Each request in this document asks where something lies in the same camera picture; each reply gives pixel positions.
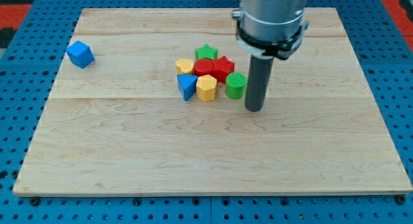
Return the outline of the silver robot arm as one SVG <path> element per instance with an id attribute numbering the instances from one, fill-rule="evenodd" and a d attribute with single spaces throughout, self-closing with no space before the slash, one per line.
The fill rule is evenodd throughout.
<path id="1" fill-rule="evenodd" d="M 307 0 L 241 0 L 232 12 L 241 48 L 259 59 L 288 59 L 301 45 Z"/>

